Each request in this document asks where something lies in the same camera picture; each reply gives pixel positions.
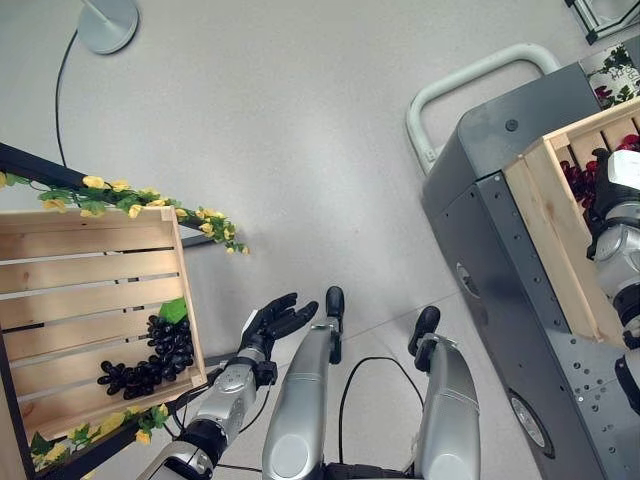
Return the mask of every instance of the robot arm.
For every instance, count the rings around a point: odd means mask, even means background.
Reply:
[[[275,340],[304,326],[318,309],[311,302],[299,311],[297,294],[274,300],[250,317],[240,350],[215,379],[196,416],[180,436],[167,445],[138,480],[207,480],[229,445],[238,436],[256,390],[274,383],[270,361]]]

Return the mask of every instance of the grape cluster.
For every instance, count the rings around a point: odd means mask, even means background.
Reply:
[[[587,168],[584,171],[580,171],[580,167],[575,165],[571,166],[566,160],[560,162],[560,167],[576,201],[581,202],[585,209],[591,207],[596,199],[596,168],[598,167],[598,162],[595,160],[587,162]]]
[[[627,135],[622,139],[622,143],[616,148],[616,150],[632,150],[634,152],[640,152],[640,135]]]
[[[640,135],[627,135],[616,150],[631,150],[640,152]],[[580,202],[584,209],[588,210],[596,200],[596,169],[598,162],[591,161],[586,165],[586,170],[581,171],[577,166],[571,166],[567,161],[560,162],[562,173],[571,188],[574,198]]]
[[[162,317],[151,315],[147,324],[151,337],[147,345],[155,347],[156,355],[138,362],[135,367],[127,367],[124,363],[113,366],[108,360],[102,362],[100,368],[106,375],[98,378],[98,384],[109,385],[107,395],[115,395],[122,389],[125,400],[151,395],[163,379],[173,382],[179,373],[193,365],[191,330],[186,317],[171,324]]]

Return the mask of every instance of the gray table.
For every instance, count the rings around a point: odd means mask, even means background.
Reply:
[[[625,45],[640,65],[638,39]],[[423,191],[507,395],[524,399],[549,436],[542,449],[527,435],[546,479],[640,478],[640,416],[613,370],[624,352],[571,335],[502,174],[541,135],[599,110],[578,64],[480,105],[458,123]]]

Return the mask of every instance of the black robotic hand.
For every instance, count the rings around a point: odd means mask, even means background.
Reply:
[[[239,350],[254,346],[269,360],[275,341],[305,326],[318,311],[318,302],[309,302],[296,311],[297,299],[297,293],[289,293],[258,310],[242,334]]]

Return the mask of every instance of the lamp base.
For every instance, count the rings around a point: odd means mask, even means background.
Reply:
[[[133,0],[89,0],[78,20],[78,38],[94,53],[107,55],[124,47],[138,26]]]

